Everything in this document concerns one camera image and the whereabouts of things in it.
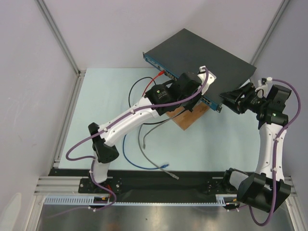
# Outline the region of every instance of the reflective metal surface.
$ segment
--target reflective metal surface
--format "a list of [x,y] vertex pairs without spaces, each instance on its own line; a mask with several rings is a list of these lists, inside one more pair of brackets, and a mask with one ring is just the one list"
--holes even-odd
[[[50,215],[71,209],[69,205],[44,205],[37,231],[293,231],[285,204],[266,227],[254,224],[249,209],[227,212],[222,207],[112,206],[93,213],[75,210],[54,218]],[[256,218],[267,214],[255,209]]]

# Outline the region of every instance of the red cable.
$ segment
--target red cable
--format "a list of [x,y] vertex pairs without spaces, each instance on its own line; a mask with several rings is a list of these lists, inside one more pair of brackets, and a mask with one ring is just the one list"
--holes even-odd
[[157,77],[163,75],[164,73],[165,73],[165,71],[159,72],[158,75],[155,76],[155,77],[149,82],[149,84],[148,84],[148,85],[146,86],[146,88],[144,89],[144,92],[143,92],[142,96],[144,96],[144,94],[145,94],[146,90],[148,89],[148,87],[150,86],[150,84],[151,84]]

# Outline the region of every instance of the gray cable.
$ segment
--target gray cable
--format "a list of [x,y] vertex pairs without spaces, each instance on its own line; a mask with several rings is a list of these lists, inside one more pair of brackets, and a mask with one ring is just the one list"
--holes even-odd
[[163,172],[169,174],[171,177],[173,177],[173,178],[175,178],[175,179],[178,180],[178,179],[179,179],[178,176],[174,175],[174,174],[171,173],[171,172],[168,172],[168,171],[164,170],[163,168],[161,168],[160,166],[158,166],[157,164],[155,164],[154,162],[152,162],[152,160],[150,160],[150,159],[145,155],[144,151],[143,151],[142,148],[141,148],[141,144],[140,144],[140,132],[141,132],[141,128],[142,128],[142,125],[140,126],[139,132],[138,132],[138,145],[139,145],[140,151],[142,152],[143,156],[144,156],[152,165],[154,165],[156,168],[159,168],[159,169],[162,170]]
[[145,149],[145,137],[146,137],[147,135],[149,135],[151,131],[153,131],[154,129],[156,129],[156,128],[158,128],[159,126],[163,125],[164,123],[168,122],[169,120],[172,120],[173,118],[175,118],[175,117],[181,115],[181,114],[184,113],[185,111],[186,111],[186,110],[181,111],[180,113],[178,113],[178,114],[176,114],[176,115],[170,117],[169,119],[166,119],[164,122],[162,122],[162,123],[156,125],[154,128],[152,128],[151,130],[149,130],[149,131],[144,135],[144,137],[143,137],[143,149]]

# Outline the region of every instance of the table top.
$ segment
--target table top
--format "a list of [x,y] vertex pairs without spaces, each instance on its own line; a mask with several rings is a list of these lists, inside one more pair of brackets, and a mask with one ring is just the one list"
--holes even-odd
[[[91,160],[68,161],[65,153],[80,140],[90,136],[88,125],[104,124],[128,109],[128,93],[135,81],[142,77],[154,77],[154,68],[90,68],[87,69],[78,97],[72,122],[65,141],[59,168],[89,169]],[[160,76],[157,83],[169,80]],[[131,94],[131,103],[137,102],[149,79],[136,84]],[[148,121],[156,122],[160,118]],[[176,171],[225,171],[230,167],[242,171],[255,171],[258,162],[260,138],[256,115],[247,111],[238,115],[226,106],[221,113],[209,110],[188,129],[183,131],[169,121],[147,136],[145,153],[156,164],[169,163],[166,170]],[[153,126],[143,126],[143,135]],[[142,167],[153,167],[141,154],[136,128],[126,137],[125,153],[129,160]],[[140,170],[126,161],[120,140],[116,147],[118,159],[110,169]],[[77,147],[70,157],[94,155],[92,142]]]

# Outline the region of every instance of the blue cable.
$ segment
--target blue cable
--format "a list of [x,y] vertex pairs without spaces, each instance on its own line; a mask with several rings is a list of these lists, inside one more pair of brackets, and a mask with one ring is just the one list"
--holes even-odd
[[[150,168],[150,167],[141,167],[141,166],[138,166],[136,164],[134,164],[133,162],[131,162],[125,155],[125,151],[124,151],[124,144],[125,144],[125,138],[126,138],[126,135],[124,136],[123,138],[123,145],[122,145],[122,150],[123,150],[123,155],[125,157],[125,159],[131,164],[131,165],[134,165],[135,167],[138,167],[138,168],[141,168],[141,169],[145,169],[145,170],[156,170],[156,169],[159,169],[157,167],[153,167],[153,168]],[[166,164],[166,165],[162,165],[161,168],[166,168],[168,167],[169,164]]]

